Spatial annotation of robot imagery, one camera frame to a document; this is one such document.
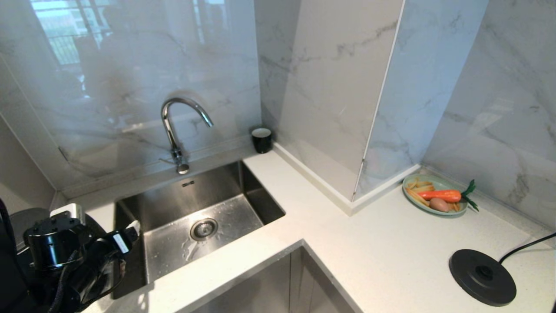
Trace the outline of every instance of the sink drain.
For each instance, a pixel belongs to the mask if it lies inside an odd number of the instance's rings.
[[[212,237],[218,230],[218,223],[212,218],[205,218],[195,222],[191,227],[191,238],[204,241]]]

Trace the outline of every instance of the plate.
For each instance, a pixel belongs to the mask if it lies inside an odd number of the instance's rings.
[[[420,181],[428,180],[429,182],[432,182],[433,186],[434,186],[434,189],[436,189],[436,190],[446,190],[446,189],[459,190],[459,189],[456,186],[454,186],[453,184],[451,184],[449,181],[444,180],[440,177],[436,177],[436,176],[432,176],[432,175],[426,175],[426,174],[413,174],[413,175],[407,176],[402,183],[402,186],[403,186],[402,190],[404,191],[404,195],[406,196],[406,198],[409,201],[411,201],[414,205],[419,207],[420,209],[422,209],[424,211],[427,211],[429,213],[436,214],[436,215],[441,215],[441,216],[459,216],[459,215],[462,215],[463,213],[465,213],[465,211],[467,211],[468,204],[464,200],[461,200],[458,203],[459,207],[461,208],[461,210],[459,212],[456,212],[456,211],[441,212],[441,211],[433,210],[433,209],[431,209],[427,206],[424,206],[421,203],[417,202],[410,195],[408,195],[408,193],[405,191],[405,188],[407,188],[408,184],[412,183],[416,178],[419,178]]]

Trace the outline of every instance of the chrome faucet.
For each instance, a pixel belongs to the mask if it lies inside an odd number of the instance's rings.
[[[170,145],[172,146],[170,153],[172,154],[172,159],[174,160],[174,163],[176,163],[177,165],[177,172],[181,175],[184,175],[185,173],[187,173],[187,171],[189,171],[189,165],[183,162],[181,149],[176,143],[176,137],[174,136],[172,124],[170,123],[170,117],[168,115],[169,113],[168,110],[170,106],[176,102],[186,104],[190,106],[192,109],[194,109],[199,115],[201,115],[201,117],[205,121],[205,124],[207,124],[208,127],[213,127],[214,123],[210,119],[207,112],[201,107],[201,105],[193,99],[171,98],[166,100],[162,105],[162,122],[164,123],[164,128],[166,129],[166,134],[168,135],[168,140],[170,141]]]

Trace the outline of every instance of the kitchen sink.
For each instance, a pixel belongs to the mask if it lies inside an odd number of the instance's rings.
[[[129,294],[284,215],[243,162],[119,200],[116,228],[137,219],[142,233],[126,255],[129,275],[112,296]]]

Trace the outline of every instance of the black mug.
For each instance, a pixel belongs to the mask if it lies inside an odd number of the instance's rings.
[[[253,146],[258,153],[267,153],[272,150],[272,132],[268,128],[257,128],[251,132]]]

